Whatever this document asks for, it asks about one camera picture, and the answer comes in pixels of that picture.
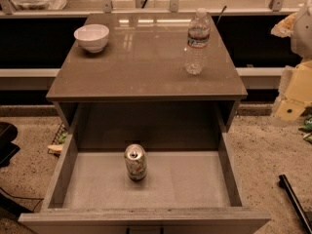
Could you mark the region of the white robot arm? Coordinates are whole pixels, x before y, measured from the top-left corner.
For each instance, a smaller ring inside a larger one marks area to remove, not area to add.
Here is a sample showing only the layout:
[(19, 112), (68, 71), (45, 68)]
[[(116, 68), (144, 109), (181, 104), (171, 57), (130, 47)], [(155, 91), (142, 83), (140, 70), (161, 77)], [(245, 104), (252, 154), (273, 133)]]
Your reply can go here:
[(291, 50), (301, 57), (295, 67), (286, 66), (272, 113), (276, 119), (295, 121), (312, 103), (312, 0), (274, 25), (271, 34), (291, 38)]

